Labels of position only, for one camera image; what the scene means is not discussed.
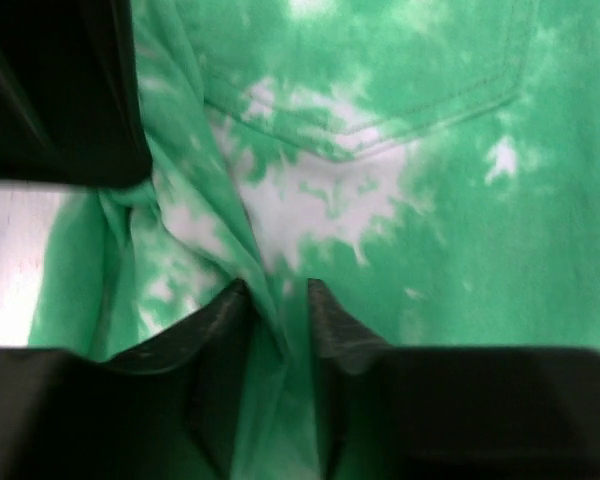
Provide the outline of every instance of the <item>green tie-dye fabric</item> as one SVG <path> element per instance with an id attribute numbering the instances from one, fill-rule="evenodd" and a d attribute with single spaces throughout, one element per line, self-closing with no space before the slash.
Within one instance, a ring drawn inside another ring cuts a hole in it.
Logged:
<path id="1" fill-rule="evenodd" d="M 244 278 L 265 324 L 240 479 L 319 476 L 309 277 L 396 344 L 600 348 L 600 0 L 135 0 L 134 21 L 154 175 L 66 206 L 32 345 L 104 359 Z"/>

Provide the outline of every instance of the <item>pocket stitching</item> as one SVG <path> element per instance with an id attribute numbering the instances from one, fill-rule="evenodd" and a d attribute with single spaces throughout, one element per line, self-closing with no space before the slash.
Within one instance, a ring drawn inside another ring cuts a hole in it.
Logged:
<path id="1" fill-rule="evenodd" d="M 480 111 L 480 109 L 477 109 L 477 107 L 479 107 L 479 106 L 485 105 L 485 109 L 488 109 L 492 105 L 497 105 L 497 104 L 499 104 L 499 103 L 504 102 L 505 100 L 507 100 L 510 97 L 509 92 L 511 91 L 511 89 L 512 88 L 510 86 L 506 86 L 497 95 L 492 95 L 490 97 L 491 101 L 488 104 L 486 104 L 485 99 L 479 99 L 479 100 L 473 102 L 472 104 L 465 106 L 465 108 L 463 109 L 463 111 L 459 112 L 457 115 L 447 116 L 443 120 L 440 120 L 440 119 L 430 119 L 430 120 L 424 121 L 422 123 L 419 123 L 417 125 L 409 125 L 409 126 L 405 127 L 403 130 L 400 130 L 399 132 L 395 132 L 392 135 L 388 135 L 386 137 L 381 137 L 381 138 L 379 138 L 377 140 L 374 140 L 372 142 L 360 144 L 357 148 L 355 148 L 353 150 L 349 150 L 347 153 L 349 155 L 356 155 L 356 158 L 358 158 L 358 159 L 365 158 L 368 155 L 376 155 L 379 152 L 381 152 L 382 149 L 380 149 L 380 150 L 378 150 L 378 149 L 372 150 L 372 151 L 370 151 L 368 153 L 365 152 L 364 154 L 362 154 L 362 156 L 360 156 L 360 152 L 364 152 L 365 150 L 369 150 L 369 149 L 372 149 L 373 147 L 380 146 L 382 144 L 390 142 L 391 140 L 395 140 L 395 139 L 398 139 L 398 138 L 404 139 L 404 138 L 408 137 L 410 134 L 413 134 L 413 133 L 415 133 L 418 130 L 421 130 L 421 129 L 424 129 L 424 128 L 427 128 L 427 127 L 431 127 L 432 125 L 435 125 L 436 123 L 439 123 L 441 121 L 448 121 L 448 120 L 453 119 L 453 118 L 463 117 L 463 116 L 465 116 L 467 114 L 470 115 L 471 113 L 467 113 L 467 112 L 471 112 L 472 110 L 474 110 L 474 111 Z M 221 109 L 219 107 L 216 107 L 216 109 L 218 109 L 219 111 L 225 111 L 224 109 Z M 389 122 L 391 120 L 394 120 L 394 119 L 388 119 L 388 120 L 385 121 L 385 123 Z M 251 124 L 250 123 L 244 123 L 244 125 L 246 125 L 247 127 L 249 127 Z M 293 134 L 293 137 L 295 137 L 297 140 L 294 140 L 293 138 L 289 138 L 288 134 L 285 134 L 285 132 L 280 131 L 280 128 L 277 128 L 277 127 L 272 127 L 271 132 L 262 132 L 262 133 L 264 135 L 271 135 L 273 138 L 275 138 L 275 139 L 277 139 L 279 141 L 286 142 L 286 143 L 288 143 L 290 145 L 293 145 L 293 146 L 295 146 L 297 148 L 307 149 L 307 150 L 314 151 L 316 153 L 321 153 L 319 147 L 316 148 L 315 146 L 314 147 L 310 147 L 309 146 L 309 145 L 316 145 L 316 143 L 318 143 L 318 142 L 321 143 L 322 142 L 321 139 L 316 140 L 315 138 L 311 138 L 311 137 L 308 137 L 306 135 L 303 135 L 301 133 L 297 133 L 296 132 L 296 133 Z M 328 153 L 329 153 L 329 155 L 331 155 L 331 156 L 333 156 L 333 157 L 335 157 L 337 159 L 344 159 L 344 158 L 346 158 L 348 156 L 346 154 L 339 153 L 339 152 L 328 152 Z"/>
<path id="2" fill-rule="evenodd" d="M 371 122 L 367 122 L 364 124 L 360 124 L 360 125 L 356 125 L 354 127 L 351 127 L 349 129 L 343 129 L 343 130 L 337 130 L 334 129 L 333 127 L 330 127 L 326 124 L 320 123 L 320 122 L 316 122 L 313 121 L 310 118 L 307 118 L 306 115 L 303 115 L 302 113 L 298 113 L 298 112 L 294 112 L 293 110 L 288 110 L 285 108 L 280 108 L 278 107 L 276 104 L 272 104 L 272 103 L 268 103 L 267 101 L 263 100 L 261 97 L 258 97 L 257 95 L 250 93 L 250 92 L 244 92 L 241 91 L 241 89 L 233 84 L 229 79 L 227 79 L 224 75 L 224 72 L 221 72 L 219 69 L 216 69 L 214 67 L 210 67 L 210 66 L 202 66 L 201 70 L 205 71 L 207 74 L 209 74 L 210 76 L 214 77 L 216 80 L 220 80 L 223 83 L 225 83 L 229 88 L 233 89 L 235 92 L 237 92 L 240 96 L 242 96 L 243 98 L 247 98 L 250 100 L 253 100 L 255 102 L 257 102 L 259 105 L 271 108 L 272 110 L 278 112 L 278 113 L 282 113 L 285 116 L 291 117 L 291 118 L 296 118 L 300 121 L 302 121 L 303 123 L 309 124 L 309 125 L 313 125 L 316 126 L 318 128 L 320 128 L 321 130 L 324 130 L 327 133 L 331 133 L 331 134 L 340 134 L 340 135 L 352 135 L 354 133 L 358 133 L 362 130 L 374 127 L 374 126 L 378 126 L 378 125 L 382 125 L 384 123 L 387 123 L 389 121 L 391 121 L 392 119 L 395 118 L 400 118 L 402 116 L 405 115 L 409 115 L 409 114 L 413 114 L 413 113 L 417 113 L 417 112 L 421 112 L 423 110 L 427 110 L 430 108 L 433 108 L 437 105 L 443 104 L 443 103 L 447 103 L 450 100 L 456 99 L 456 98 L 460 98 L 464 95 L 466 95 L 467 93 L 478 89 L 484 85 L 490 84 L 495 82 L 496 80 L 504 77 L 507 75 L 508 73 L 508 68 L 511 66 L 511 62 L 509 60 L 510 54 L 509 54 L 509 50 L 511 47 L 511 37 L 512 37 L 512 32 L 515 30 L 515 21 L 513 19 L 514 17 L 514 11 L 516 9 L 516 6 L 520 5 L 523 2 L 528 2 L 529 0 L 512 0 L 512 5 L 511 5 L 511 9 L 509 11 L 509 15 L 508 15 L 508 20 L 507 20 L 507 26 L 508 26 L 508 32 L 507 32 L 507 38 L 505 41 L 505 46 L 504 46 L 504 59 L 502 61 L 503 65 L 500 68 L 499 73 L 494 74 L 494 75 L 490 75 L 486 78 L 483 78 L 481 80 L 475 81 L 471 84 L 469 84 L 468 86 L 462 87 L 459 90 L 456 90 L 453 93 L 444 95 L 434 101 L 431 101 L 429 103 L 426 104 L 422 104 L 422 105 L 418 105 L 416 107 L 409 107 L 405 110 L 401 110 L 399 112 L 395 112 L 393 114 L 391 114 L 389 116 L 389 118 L 384 118 L 384 119 L 380 119 L 380 120 L 375 120 L 375 121 L 371 121 Z M 529 16 L 527 16 L 527 18 L 525 19 L 525 23 L 528 22 Z"/>

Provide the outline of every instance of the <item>green cloth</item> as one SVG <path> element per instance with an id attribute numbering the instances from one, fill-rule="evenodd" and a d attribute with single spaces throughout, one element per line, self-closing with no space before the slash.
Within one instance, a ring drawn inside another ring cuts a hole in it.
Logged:
<path id="1" fill-rule="evenodd" d="M 600 0 L 133 7 L 154 175 L 63 210 L 31 345 L 105 359 L 244 278 L 264 480 L 318 478 L 309 277 L 395 344 L 600 348 Z"/>

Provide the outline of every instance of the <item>white surface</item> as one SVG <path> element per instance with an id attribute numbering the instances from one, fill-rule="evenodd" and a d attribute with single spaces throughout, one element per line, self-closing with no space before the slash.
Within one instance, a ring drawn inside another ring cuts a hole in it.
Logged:
<path id="1" fill-rule="evenodd" d="M 66 188 L 0 185 L 0 345 L 24 345 Z"/>

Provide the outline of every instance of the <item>black plastic piece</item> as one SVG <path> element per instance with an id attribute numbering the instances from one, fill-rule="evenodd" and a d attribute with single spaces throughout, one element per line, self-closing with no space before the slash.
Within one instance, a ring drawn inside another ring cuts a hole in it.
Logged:
<path id="1" fill-rule="evenodd" d="M 235 281 L 104 364 L 0 349 L 0 480 L 228 478 L 253 319 Z"/>
<path id="2" fill-rule="evenodd" d="M 129 0 L 0 0 L 0 179 L 148 178 L 134 58 Z"/>
<path id="3" fill-rule="evenodd" d="M 600 479 L 599 353 L 398 348 L 321 281 L 309 306 L 327 478 Z"/>

